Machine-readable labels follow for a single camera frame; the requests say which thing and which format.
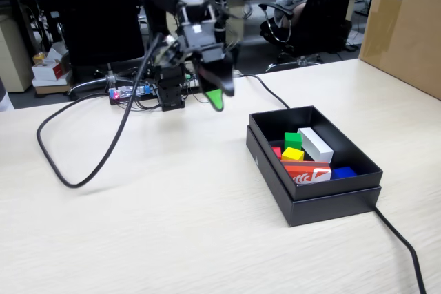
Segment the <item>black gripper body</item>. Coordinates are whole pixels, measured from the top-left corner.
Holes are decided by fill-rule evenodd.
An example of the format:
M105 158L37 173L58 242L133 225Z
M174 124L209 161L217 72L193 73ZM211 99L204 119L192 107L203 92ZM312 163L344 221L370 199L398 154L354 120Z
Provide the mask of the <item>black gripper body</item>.
M192 48L193 57L201 63L214 63L226 61L235 65L238 57L238 50L234 44L211 43L209 45L196 46Z

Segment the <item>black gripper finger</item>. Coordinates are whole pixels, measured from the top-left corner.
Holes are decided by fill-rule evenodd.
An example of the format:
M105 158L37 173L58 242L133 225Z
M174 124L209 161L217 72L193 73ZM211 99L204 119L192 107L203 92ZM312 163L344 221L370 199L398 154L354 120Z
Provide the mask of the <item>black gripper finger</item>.
M220 78L204 67L202 63L196 63L194 69L201 93L208 99L215 111L223 111L224 102Z
M230 61L216 61L213 65L213 83L227 96L232 97L235 93L233 79L233 65Z

